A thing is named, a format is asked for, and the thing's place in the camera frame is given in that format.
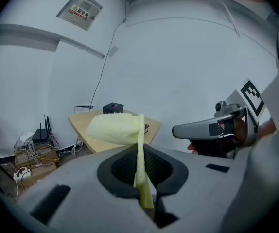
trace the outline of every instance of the white wall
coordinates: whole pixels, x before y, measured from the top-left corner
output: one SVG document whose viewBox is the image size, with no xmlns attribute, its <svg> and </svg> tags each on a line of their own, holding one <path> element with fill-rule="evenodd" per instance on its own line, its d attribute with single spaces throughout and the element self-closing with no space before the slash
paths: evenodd
<svg viewBox="0 0 279 233">
<path fill-rule="evenodd" d="M 75 104 L 91 103 L 103 63 L 103 59 L 65 41 L 57 46 L 50 71 L 48 112 L 54 136 L 63 148 L 76 142 L 68 116 L 74 113 Z"/>
<path fill-rule="evenodd" d="M 172 136 L 174 125 L 214 117 L 216 102 L 246 77 L 263 91 L 277 72 L 275 58 L 259 44 L 211 22 L 164 19 L 124 26 L 113 44 L 119 51 L 107 60 L 98 106 L 114 101 L 160 121 L 153 144 L 177 150 L 189 142 Z M 269 117 L 266 111 L 261 122 Z"/>
<path fill-rule="evenodd" d="M 55 48 L 51 42 L 0 35 L 0 158 L 13 155 L 18 132 L 34 131 L 48 112 Z"/>
<path fill-rule="evenodd" d="M 56 17 L 69 0 L 12 0 L 1 14 L 0 24 L 17 24 L 46 30 L 106 54 L 116 26 L 125 18 L 125 3 L 124 0 L 95 1 L 103 9 L 88 31 Z"/>
<path fill-rule="evenodd" d="M 56 17 L 68 1 L 12 0 L 0 15 L 0 25 L 45 30 L 107 54 L 115 28 L 125 19 L 125 0 L 95 0 L 103 9 L 88 31 Z M 51 118 L 61 147 L 74 144 L 67 116 L 74 104 L 90 103 L 104 59 L 64 41 L 55 52 L 58 42 L 48 43 L 50 39 L 0 34 L 0 157 L 13 155 L 17 131 L 37 129 L 43 114 Z M 11 40 L 5 39 L 8 34 Z"/>
<path fill-rule="evenodd" d="M 232 0 L 139 0 L 130 6 L 126 23 L 130 26 L 163 18 L 190 18 L 234 29 L 226 9 L 219 2 L 228 7 L 242 33 L 258 42 L 273 56 L 276 55 L 277 29 Z"/>
</svg>

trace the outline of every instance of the floor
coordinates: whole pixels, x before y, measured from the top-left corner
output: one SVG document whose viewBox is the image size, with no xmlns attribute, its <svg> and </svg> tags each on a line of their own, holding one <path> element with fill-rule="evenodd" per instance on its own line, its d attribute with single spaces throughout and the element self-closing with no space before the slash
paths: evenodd
<svg viewBox="0 0 279 233">
<path fill-rule="evenodd" d="M 62 166 L 63 164 L 71 161 L 75 158 L 80 158 L 82 156 L 86 156 L 92 154 L 91 150 L 89 150 L 86 146 L 83 149 L 76 153 L 76 157 L 74 157 L 71 153 L 65 153 L 61 156 L 60 161 L 56 163 L 57 168 Z M 14 163 L 3 164 L 2 167 L 11 175 L 14 173 Z M 9 197 L 9 199 L 14 200 L 14 202 L 19 200 L 19 197 L 25 192 L 22 187 L 18 187 L 18 197 L 17 197 L 17 186 L 16 183 L 10 180 L 1 170 L 0 170 L 0 187 L 4 191 L 4 193 Z"/>
</svg>

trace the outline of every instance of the white cable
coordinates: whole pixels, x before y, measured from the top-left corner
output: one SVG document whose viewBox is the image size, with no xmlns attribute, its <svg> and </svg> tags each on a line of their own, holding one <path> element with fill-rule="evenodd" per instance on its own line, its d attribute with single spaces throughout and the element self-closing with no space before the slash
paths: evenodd
<svg viewBox="0 0 279 233">
<path fill-rule="evenodd" d="M 52 147 L 52 148 L 59 149 L 59 147 L 52 146 L 52 145 L 50 145 L 50 144 L 48 144 L 48 143 L 47 143 L 47 145 L 49 145 L 49 146 Z"/>
<path fill-rule="evenodd" d="M 236 33 L 237 33 L 237 36 L 240 38 L 240 32 L 239 32 L 239 30 L 238 30 L 238 26 L 237 26 L 237 24 L 236 24 L 235 19 L 234 19 L 233 16 L 232 16 L 231 12 L 228 10 L 228 7 L 227 7 L 223 2 L 220 2 L 220 1 L 219 1 L 219 3 L 220 3 L 221 5 L 223 5 L 224 8 L 226 9 L 226 11 L 228 12 L 228 15 L 230 16 L 230 21 L 231 21 L 233 27 L 235 28 L 235 31 L 236 31 Z"/>
<path fill-rule="evenodd" d="M 60 161 L 60 157 L 61 157 L 61 150 L 59 150 L 59 153 L 58 153 L 58 161 Z"/>
<path fill-rule="evenodd" d="M 75 157 L 76 157 L 76 146 L 77 146 L 78 140 L 79 140 L 79 137 L 77 137 L 76 143 L 75 143 L 75 145 L 72 147 L 73 153 L 74 153 L 74 156 L 75 156 Z"/>
<path fill-rule="evenodd" d="M 21 167 L 21 168 L 16 172 L 16 174 L 17 174 L 21 169 L 24 169 L 24 168 L 26 168 L 26 167 L 25 167 L 25 166 Z"/>
<path fill-rule="evenodd" d="M 38 162 L 38 164 L 40 164 L 40 161 L 38 160 L 38 155 L 36 155 L 36 145 L 35 144 L 33 144 L 33 154 L 34 154 L 35 160 Z"/>
<path fill-rule="evenodd" d="M 80 149 L 79 149 L 79 150 L 77 150 L 77 151 L 76 151 L 76 153 L 80 152 L 81 150 L 82 150 L 82 146 L 80 147 Z"/>
<path fill-rule="evenodd" d="M 32 148 L 31 148 L 30 146 L 28 146 L 28 148 L 29 148 L 29 151 L 30 151 L 30 152 L 28 152 L 28 151 L 26 150 L 26 152 L 27 152 L 27 158 L 28 158 L 28 154 L 30 153 L 30 154 L 32 155 L 32 158 L 34 159 L 34 161 L 36 161 L 36 159 L 35 159 L 35 157 L 34 157 L 34 155 L 33 155 Z"/>
<path fill-rule="evenodd" d="M 36 155 L 35 155 L 35 145 L 34 144 L 31 144 L 29 145 L 29 150 L 30 150 L 30 154 L 32 155 L 34 161 L 37 163 L 37 164 L 40 164 L 40 162 L 38 161 Z"/>
<path fill-rule="evenodd" d="M 11 163 L 3 163 L 1 165 L 11 165 L 15 169 L 15 167 Z"/>
<path fill-rule="evenodd" d="M 15 182 L 17 183 L 17 179 L 15 180 Z M 17 199 L 18 199 L 18 184 L 17 184 Z"/>
</svg>

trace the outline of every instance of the yellow rag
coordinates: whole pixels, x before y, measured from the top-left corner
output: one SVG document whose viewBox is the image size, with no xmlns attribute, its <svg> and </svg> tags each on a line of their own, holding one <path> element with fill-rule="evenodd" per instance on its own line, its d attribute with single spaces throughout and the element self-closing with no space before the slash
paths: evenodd
<svg viewBox="0 0 279 233">
<path fill-rule="evenodd" d="M 130 113 L 101 114 L 91 121 L 87 133 L 94 138 L 110 143 L 120 145 L 138 144 L 134 187 L 140 191 L 141 206 L 143 208 L 153 208 L 154 204 L 145 172 L 144 128 L 144 114 L 139 116 L 133 116 Z"/>
</svg>

